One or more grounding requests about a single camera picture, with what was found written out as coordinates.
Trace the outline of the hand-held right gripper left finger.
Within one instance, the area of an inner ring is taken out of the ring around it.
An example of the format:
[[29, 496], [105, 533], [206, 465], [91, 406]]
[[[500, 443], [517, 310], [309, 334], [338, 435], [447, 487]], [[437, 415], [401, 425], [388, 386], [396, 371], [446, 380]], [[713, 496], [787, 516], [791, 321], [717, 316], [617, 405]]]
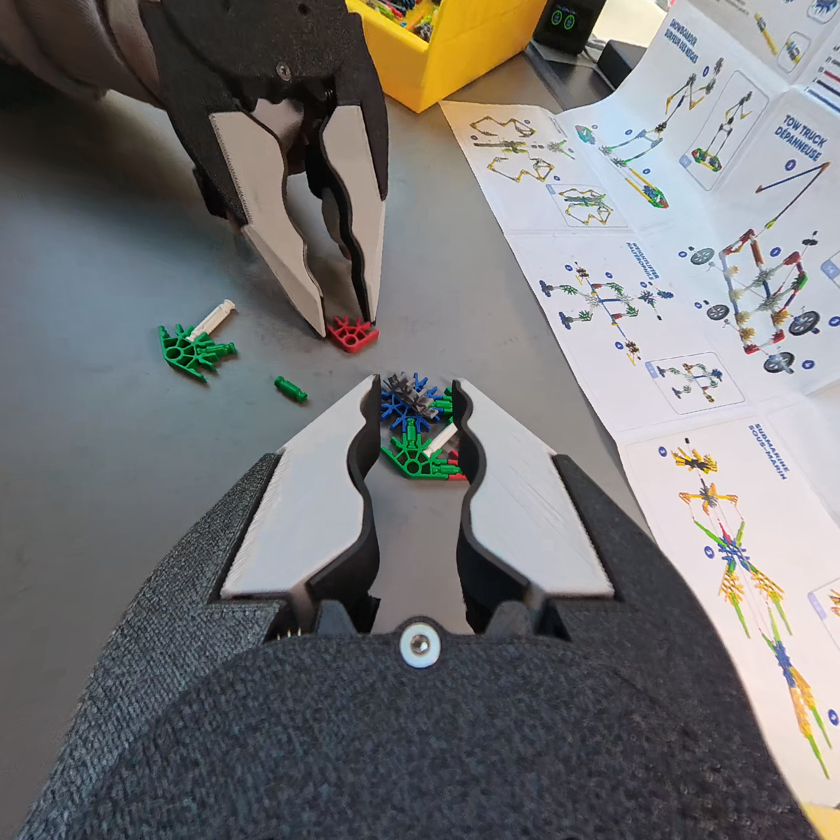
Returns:
[[302, 631], [336, 601], [356, 630], [372, 630], [380, 549], [365, 478], [381, 450], [381, 398], [381, 377], [367, 376], [277, 451], [221, 599], [281, 599]]

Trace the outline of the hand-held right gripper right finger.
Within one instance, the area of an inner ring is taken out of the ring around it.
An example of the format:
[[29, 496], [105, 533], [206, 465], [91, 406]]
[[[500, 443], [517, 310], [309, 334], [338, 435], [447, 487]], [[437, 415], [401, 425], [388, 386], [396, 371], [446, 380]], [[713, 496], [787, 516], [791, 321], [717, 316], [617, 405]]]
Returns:
[[556, 451], [467, 379], [451, 387], [458, 466], [469, 483], [456, 564], [470, 628], [486, 631], [505, 602], [539, 620], [554, 598], [613, 598]]

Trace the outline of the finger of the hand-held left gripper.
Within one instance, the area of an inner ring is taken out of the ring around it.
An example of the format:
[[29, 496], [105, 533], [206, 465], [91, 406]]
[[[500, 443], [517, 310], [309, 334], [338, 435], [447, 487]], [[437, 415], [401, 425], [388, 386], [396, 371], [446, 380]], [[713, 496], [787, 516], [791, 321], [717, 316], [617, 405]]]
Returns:
[[382, 276], [385, 201], [380, 195], [360, 106], [338, 106], [322, 127], [321, 151], [331, 184], [322, 191], [330, 236], [351, 259], [365, 321], [375, 322]]
[[287, 209], [287, 158], [280, 140], [245, 112], [213, 113], [209, 120], [245, 211], [245, 237], [294, 308], [325, 338], [322, 291], [308, 267], [307, 245]]

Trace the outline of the green red toy connector assembly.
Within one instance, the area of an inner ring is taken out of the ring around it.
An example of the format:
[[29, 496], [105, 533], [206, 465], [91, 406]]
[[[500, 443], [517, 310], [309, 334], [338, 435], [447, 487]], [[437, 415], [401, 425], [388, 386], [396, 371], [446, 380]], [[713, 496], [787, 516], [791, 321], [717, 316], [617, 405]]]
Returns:
[[422, 440], [417, 430], [417, 420], [407, 420], [406, 430], [400, 437], [391, 437], [381, 452], [403, 475], [414, 480], [467, 480], [459, 465], [459, 453], [445, 447], [429, 448], [433, 439]]

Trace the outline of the white toy rod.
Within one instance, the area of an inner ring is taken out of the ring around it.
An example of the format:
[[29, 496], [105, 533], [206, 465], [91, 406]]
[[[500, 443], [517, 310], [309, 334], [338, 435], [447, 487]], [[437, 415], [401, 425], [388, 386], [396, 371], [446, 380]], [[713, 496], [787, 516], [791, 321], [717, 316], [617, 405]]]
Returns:
[[205, 316], [188, 334], [187, 340], [191, 343], [199, 340], [203, 335], [210, 336], [232, 313], [236, 311], [236, 305], [229, 299], [224, 299], [214, 310]]

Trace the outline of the red toy connector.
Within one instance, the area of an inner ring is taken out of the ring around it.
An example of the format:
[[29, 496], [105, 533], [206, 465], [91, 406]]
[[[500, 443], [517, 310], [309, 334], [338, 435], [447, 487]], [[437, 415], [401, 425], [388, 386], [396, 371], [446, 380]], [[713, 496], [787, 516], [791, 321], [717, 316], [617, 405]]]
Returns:
[[355, 354], [379, 338], [380, 331], [362, 318], [352, 320], [349, 315], [335, 316], [327, 327], [331, 341], [343, 352]]

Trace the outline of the yellow parts bin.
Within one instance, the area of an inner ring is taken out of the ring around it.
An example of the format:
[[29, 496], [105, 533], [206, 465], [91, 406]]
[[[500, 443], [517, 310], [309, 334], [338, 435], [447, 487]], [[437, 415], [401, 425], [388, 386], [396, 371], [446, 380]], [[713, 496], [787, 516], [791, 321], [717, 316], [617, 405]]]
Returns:
[[348, 1], [384, 93], [422, 112], [527, 47], [544, 1], [443, 1], [430, 41], [414, 35], [366, 2]]

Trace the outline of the blue grey toy connector cluster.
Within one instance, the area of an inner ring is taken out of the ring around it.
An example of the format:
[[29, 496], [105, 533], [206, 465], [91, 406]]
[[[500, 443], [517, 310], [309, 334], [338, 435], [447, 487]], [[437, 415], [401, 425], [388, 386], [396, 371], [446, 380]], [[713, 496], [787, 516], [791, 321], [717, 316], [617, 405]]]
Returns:
[[443, 393], [419, 374], [388, 374], [382, 383], [380, 419], [392, 431], [404, 433], [409, 421], [417, 432], [430, 432], [443, 419], [438, 400]]

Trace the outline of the grey desk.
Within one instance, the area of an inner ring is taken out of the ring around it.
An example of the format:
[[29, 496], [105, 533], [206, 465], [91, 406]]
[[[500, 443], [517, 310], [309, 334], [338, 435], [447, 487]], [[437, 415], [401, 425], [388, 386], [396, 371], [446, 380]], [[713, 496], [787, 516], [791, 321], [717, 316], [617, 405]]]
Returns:
[[[162, 113], [2, 111], [2, 837], [816, 838], [638, 525], [440, 107], [388, 104], [383, 336], [315, 339]], [[236, 355], [162, 358], [159, 327]], [[275, 450], [371, 374], [463, 377], [561, 453], [616, 602], [465, 620], [465, 482], [366, 480], [372, 634], [216, 583]], [[308, 394], [278, 392], [282, 375]]]

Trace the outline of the pile of toy pieces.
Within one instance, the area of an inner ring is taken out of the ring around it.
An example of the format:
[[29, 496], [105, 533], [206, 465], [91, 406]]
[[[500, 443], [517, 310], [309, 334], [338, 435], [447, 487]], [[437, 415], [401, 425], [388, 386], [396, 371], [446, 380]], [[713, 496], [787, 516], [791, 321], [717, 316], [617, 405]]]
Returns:
[[406, 32], [429, 42], [442, 1], [363, 1]]

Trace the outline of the black digital clock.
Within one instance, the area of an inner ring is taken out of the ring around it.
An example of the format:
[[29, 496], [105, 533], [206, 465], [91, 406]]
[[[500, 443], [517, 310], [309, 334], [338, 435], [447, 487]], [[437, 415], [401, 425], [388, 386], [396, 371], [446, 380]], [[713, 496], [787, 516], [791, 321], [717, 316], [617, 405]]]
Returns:
[[586, 46], [606, 1], [547, 1], [532, 40], [570, 56]]

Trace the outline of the fold-out toy instruction sheet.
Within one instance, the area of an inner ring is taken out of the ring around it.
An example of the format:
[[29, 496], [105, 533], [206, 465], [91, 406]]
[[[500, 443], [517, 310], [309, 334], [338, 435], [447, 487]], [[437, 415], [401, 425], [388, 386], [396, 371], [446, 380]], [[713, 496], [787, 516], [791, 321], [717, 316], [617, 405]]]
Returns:
[[659, 546], [838, 838], [838, 2], [676, 2], [618, 89], [442, 104]]

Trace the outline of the small black device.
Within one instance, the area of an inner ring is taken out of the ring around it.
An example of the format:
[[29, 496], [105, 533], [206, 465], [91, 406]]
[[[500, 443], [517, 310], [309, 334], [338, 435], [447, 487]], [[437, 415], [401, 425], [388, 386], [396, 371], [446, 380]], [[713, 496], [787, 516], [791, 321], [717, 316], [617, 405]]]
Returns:
[[615, 91], [637, 67], [647, 51], [647, 47], [610, 39], [595, 62], [594, 72]]

